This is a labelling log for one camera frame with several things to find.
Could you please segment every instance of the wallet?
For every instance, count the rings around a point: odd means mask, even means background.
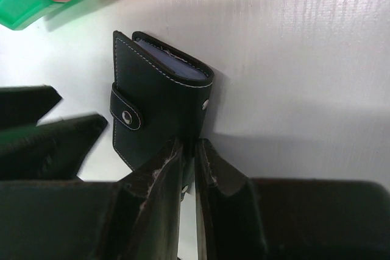
[[[145,33],[113,34],[113,147],[139,168],[176,137],[183,143],[183,186],[192,180],[214,72],[205,63]]]
[[[90,114],[36,126],[60,100],[51,86],[0,89],[0,180],[77,178],[107,121]]]

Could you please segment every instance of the green plastic tray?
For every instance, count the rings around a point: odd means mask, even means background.
[[[23,30],[62,5],[53,0],[0,0],[0,24],[12,30]]]

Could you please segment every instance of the black leather wallet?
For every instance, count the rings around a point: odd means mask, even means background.
[[[201,61],[142,32],[113,34],[113,147],[136,169],[172,136],[184,146],[183,186],[192,179],[214,72]]]

